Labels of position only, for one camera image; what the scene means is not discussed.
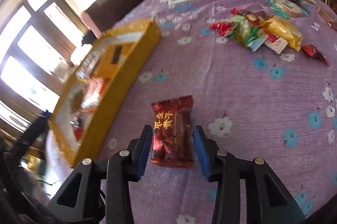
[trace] yellow box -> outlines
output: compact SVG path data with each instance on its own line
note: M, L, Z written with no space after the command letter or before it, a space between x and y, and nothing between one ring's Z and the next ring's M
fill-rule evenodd
M83 81L78 80L78 76L86 66L90 65L89 60L95 58L97 52L106 45L120 44L121 42L127 44L132 40L130 38L135 39L134 44L127 52L125 61L119 63L96 111L85 126L81 139L76 142L70 126L71 96L80 89L85 90L86 87ZM123 103L125 95L160 38L160 28L153 19L144 19L107 30L95 42L77 70L68 78L49 124L55 134L60 151L64 153L71 167L76 166L84 158L94 160L97 158L101 144Z

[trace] window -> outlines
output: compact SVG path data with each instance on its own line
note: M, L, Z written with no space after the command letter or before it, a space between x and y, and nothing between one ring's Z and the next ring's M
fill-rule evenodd
M57 94L35 79L16 59L10 56L3 68L0 79L21 97L42 111L53 112Z
M0 29L0 127L12 136L52 112L87 29L64 0L25 0Z

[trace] yellow snack package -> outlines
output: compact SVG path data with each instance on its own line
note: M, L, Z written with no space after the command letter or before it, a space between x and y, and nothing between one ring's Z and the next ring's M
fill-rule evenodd
M295 49L296 51L300 51L303 35L289 21L277 16L272 16L268 20L262 22L261 27L280 36L281 38L286 39L289 42L289 47Z

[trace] blue flower print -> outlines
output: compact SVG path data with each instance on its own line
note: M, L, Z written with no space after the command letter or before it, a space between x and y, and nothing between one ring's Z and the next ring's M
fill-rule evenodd
M215 199L216 199L216 189L209 190L208 195L209 195L211 200L215 201Z
M190 6L191 6L191 4L186 3L186 4L184 4L182 7L176 8L174 11L175 11L175 12L184 11L185 9L188 9Z
M285 143L288 148L295 148L297 146L297 132L296 130L289 128L284 132Z
M167 79L167 74L166 73L160 73L156 76L156 81L157 82L164 82Z
M295 196L295 201L298 206L301 206L307 199L307 192L300 192Z
M337 173L334 173L331 178L331 183L333 186L337 186Z
M274 79L280 79L282 78L283 74L284 74L284 69L283 68L273 68L270 72L269 72L270 76Z
M174 24L170 24L170 23L167 23L167 22L166 23L162 23L159 26L165 27L165 28L168 28L168 29L173 29L175 27Z
M260 58L254 60L254 66L257 70L266 70L268 68L266 61Z
M204 28L202 30L200 30L200 33L203 34L203 35L209 35L212 33L212 31L208 28Z
M318 112L309 113L309 125L312 129L321 128L322 119Z
M304 203L302 212L304 213L305 216L307 216L313 208L314 208L314 202L312 200L309 200Z

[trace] red snack package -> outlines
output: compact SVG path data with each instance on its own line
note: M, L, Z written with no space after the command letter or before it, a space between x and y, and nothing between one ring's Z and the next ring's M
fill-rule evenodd
M155 117L152 163L165 167L193 166L189 143L192 106L192 96L152 104Z
M323 53L314 45L302 45L301 48L307 53L311 58L322 61L330 66L327 58Z

